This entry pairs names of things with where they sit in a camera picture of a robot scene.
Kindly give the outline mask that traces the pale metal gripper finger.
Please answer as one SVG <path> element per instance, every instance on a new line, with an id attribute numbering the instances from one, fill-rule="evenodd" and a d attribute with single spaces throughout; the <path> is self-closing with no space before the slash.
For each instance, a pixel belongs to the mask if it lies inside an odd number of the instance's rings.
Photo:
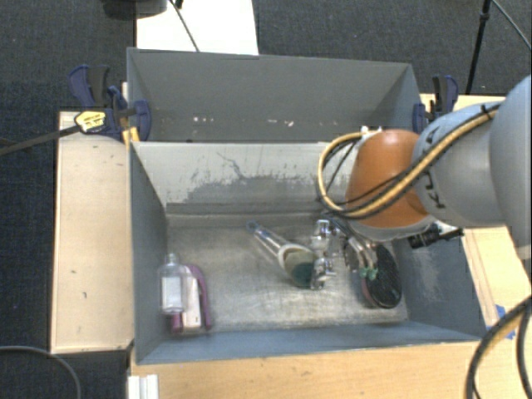
<path id="1" fill-rule="evenodd" d="M 314 249 L 326 249 L 332 241 L 333 228 L 328 219 L 319 219 L 315 226 L 312 236 L 312 247 Z"/>
<path id="2" fill-rule="evenodd" d="M 336 273 L 333 270 L 333 261 L 331 259 L 315 259 L 310 278 L 310 288 L 312 290 L 322 289 L 325 283 L 335 275 Z"/>

